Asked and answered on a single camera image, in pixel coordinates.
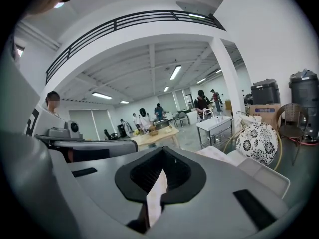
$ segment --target gray floor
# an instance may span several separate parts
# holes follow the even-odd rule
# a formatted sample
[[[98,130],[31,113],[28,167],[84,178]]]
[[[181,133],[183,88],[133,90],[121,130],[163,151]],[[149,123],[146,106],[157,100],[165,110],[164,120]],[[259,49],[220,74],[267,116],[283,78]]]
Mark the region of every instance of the gray floor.
[[[183,128],[178,127],[179,134],[177,139],[180,144],[180,148],[192,152],[196,152],[201,149],[199,144],[199,138],[197,133],[196,125],[185,125]],[[227,141],[230,137],[230,130],[227,130],[221,136],[221,142]],[[202,139],[206,139],[208,142],[206,134],[203,132],[201,134]],[[227,147],[226,153],[235,149],[235,142]],[[282,139],[283,143],[283,156],[281,163],[277,169],[277,172],[286,176],[290,179],[290,187],[288,192],[284,197],[284,201],[289,207],[299,201],[308,198],[311,193],[313,185],[316,183],[318,178],[318,165],[319,165],[319,146],[301,146],[300,152],[296,159],[294,166],[292,166],[292,159],[297,152],[297,147],[295,144],[288,140]],[[174,146],[172,140],[164,140],[157,144],[157,146]],[[218,144],[216,147],[221,151],[224,150],[225,144]],[[269,165],[270,168],[274,168],[277,164],[278,156]]]

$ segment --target wooden table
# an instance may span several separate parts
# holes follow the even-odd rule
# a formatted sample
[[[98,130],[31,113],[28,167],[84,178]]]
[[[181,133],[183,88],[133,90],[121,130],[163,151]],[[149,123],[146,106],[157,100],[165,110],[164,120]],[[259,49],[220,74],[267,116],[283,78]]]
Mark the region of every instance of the wooden table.
[[[167,130],[169,130],[169,127],[165,127],[163,129],[158,130],[158,135],[155,136],[150,136],[149,134],[144,134],[144,135],[138,135],[131,140],[135,141],[138,145],[138,147],[144,146],[144,145],[151,145],[156,143],[157,141],[172,138],[176,147],[180,148],[178,140],[176,138],[176,134],[179,133],[179,130],[177,130],[175,127],[171,127],[171,132],[166,133]]]

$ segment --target metal table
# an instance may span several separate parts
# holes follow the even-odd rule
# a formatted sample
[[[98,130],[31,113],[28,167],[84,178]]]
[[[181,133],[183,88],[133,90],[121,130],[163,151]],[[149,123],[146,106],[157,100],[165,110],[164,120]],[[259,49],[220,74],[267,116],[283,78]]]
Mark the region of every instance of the metal table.
[[[203,148],[203,143],[201,141],[199,129],[202,129],[202,130],[208,132],[210,146],[212,145],[212,142],[211,142],[212,136],[214,136],[214,143],[216,143],[215,136],[217,134],[220,134],[220,133],[226,131],[229,128],[231,129],[231,136],[233,136],[232,116],[212,117],[208,120],[204,120],[200,123],[197,123],[196,126],[197,126],[197,132],[198,132],[198,136],[199,136],[200,146],[202,148]]]

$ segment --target chair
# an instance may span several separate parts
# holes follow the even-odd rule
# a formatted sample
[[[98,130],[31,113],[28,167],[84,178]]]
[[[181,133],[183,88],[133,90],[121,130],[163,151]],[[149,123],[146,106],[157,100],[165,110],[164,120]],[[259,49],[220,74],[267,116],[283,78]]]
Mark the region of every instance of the chair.
[[[236,137],[236,150],[228,153],[232,159],[243,161],[246,158],[252,158],[261,164],[267,166],[275,158],[280,144],[280,153],[278,162],[274,168],[276,171],[282,158],[282,142],[278,133],[267,123],[253,123],[235,134],[226,143],[224,153],[231,140]]]
[[[278,120],[282,113],[285,113],[285,123],[281,126],[278,124]],[[298,145],[297,153],[293,159],[294,165],[299,153],[300,143],[302,137],[305,134],[308,125],[308,112],[299,104],[286,104],[279,108],[276,113],[277,130],[280,136],[296,139],[296,145]]]
[[[187,120],[187,121],[188,121],[188,124],[190,125],[189,118],[188,118],[187,114],[184,113],[184,112],[180,112],[180,113],[179,113],[179,120],[180,120],[180,122],[183,123],[183,124],[184,124],[184,120]]]
[[[174,125],[176,125],[176,127],[178,127],[177,122],[176,122],[176,121],[178,121],[178,120],[179,120],[179,122],[180,122],[181,127],[183,127],[183,125],[181,124],[181,121],[180,121],[179,113],[176,113],[176,114],[173,116]]]

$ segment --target person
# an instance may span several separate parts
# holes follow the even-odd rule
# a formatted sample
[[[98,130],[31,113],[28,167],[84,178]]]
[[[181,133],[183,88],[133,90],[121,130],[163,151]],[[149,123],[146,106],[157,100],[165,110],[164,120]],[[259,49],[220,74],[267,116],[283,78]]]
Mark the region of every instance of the person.
[[[121,119],[121,124],[123,125],[124,131],[128,137],[130,137],[129,124]]]
[[[216,104],[216,109],[217,111],[220,113],[220,105],[219,105],[219,100],[220,100],[220,96],[218,92],[215,92],[213,89],[211,90],[211,93],[213,93],[213,98]]]
[[[57,92],[51,91],[47,94],[45,98],[46,105],[48,106],[48,111],[53,113],[54,115],[59,116],[57,112],[55,112],[55,108],[60,105],[60,96]]]
[[[157,103],[157,106],[154,108],[154,114],[156,115],[157,121],[164,120],[164,109],[160,106],[160,103]]]
[[[133,123],[134,123],[134,125],[136,126],[136,128],[137,128],[137,130],[140,130],[140,125],[139,125],[139,123],[138,123],[138,117],[136,116],[136,113],[133,113]]]
[[[195,99],[194,104],[200,120],[203,120],[203,109],[208,109],[208,105],[210,104],[203,90],[198,91],[198,97]]]

